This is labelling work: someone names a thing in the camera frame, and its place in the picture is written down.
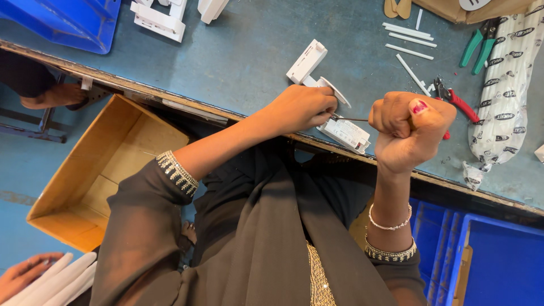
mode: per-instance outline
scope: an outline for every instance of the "black dress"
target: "black dress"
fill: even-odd
[[[354,162],[295,167],[285,142],[248,149],[203,179],[207,192],[194,201],[194,267],[182,273],[178,205],[191,197],[155,160],[122,181],[108,199],[91,305],[115,304],[136,287],[137,305],[315,304],[307,241],[336,305],[396,305],[395,288],[404,288],[408,304],[426,305],[419,253],[404,262],[372,260],[348,233],[373,192],[360,178],[375,173],[360,173]],[[149,270],[151,281],[138,284]]]

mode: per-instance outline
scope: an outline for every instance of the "hand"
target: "hand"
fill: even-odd
[[[7,269],[0,277],[0,304],[21,292],[62,256],[61,252],[38,254]]]
[[[329,87],[291,85],[251,117],[258,118],[259,124],[267,125],[274,136],[279,136],[324,124],[337,104]]]
[[[409,173],[433,158],[456,113],[447,102],[399,91],[374,102],[368,122],[380,132],[375,147],[378,170]]]

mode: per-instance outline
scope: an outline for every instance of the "green-handled pliers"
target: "green-handled pliers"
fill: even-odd
[[[476,47],[483,40],[484,43],[481,47],[480,56],[478,56],[478,60],[476,60],[474,69],[472,69],[472,75],[477,75],[478,73],[480,73],[481,68],[484,66],[485,61],[491,53],[491,49],[493,49],[493,44],[495,43],[495,35],[497,33],[497,26],[498,19],[489,19],[484,23],[481,28],[474,31],[472,38],[468,42],[465,52],[463,53],[463,57],[461,57],[461,63],[459,63],[459,67],[465,67],[468,64],[472,53],[474,53]]]

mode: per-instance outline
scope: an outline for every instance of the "plastic bag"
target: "plastic bag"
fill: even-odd
[[[514,157],[525,139],[527,89],[544,36],[543,3],[535,1],[526,14],[500,18],[478,109],[480,121],[468,129],[472,154],[481,163],[465,166],[465,182],[472,190],[492,165]]]

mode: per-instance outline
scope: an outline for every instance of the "pliers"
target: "pliers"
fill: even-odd
[[[474,69],[472,69],[472,75],[477,75],[478,73],[480,73],[481,68],[484,66],[485,61],[491,53],[491,49],[493,49],[498,25],[499,18],[488,19],[481,28],[474,31],[474,33],[472,34],[472,38],[468,42],[465,52],[461,57],[461,63],[459,63],[459,67],[466,67],[468,61],[471,59],[472,53],[474,53],[476,47],[483,40],[484,43],[482,44],[480,55],[476,60]]]
[[[448,102],[450,102],[451,104],[459,107],[472,122],[476,123],[480,121],[480,118],[474,112],[474,110],[472,110],[472,107],[470,107],[463,99],[459,98],[455,94],[453,89],[446,89],[446,87],[439,78],[434,80],[434,84],[436,93],[438,94],[438,97],[436,97],[435,99],[442,101],[448,100]],[[449,139],[449,131],[446,131],[443,139]]]

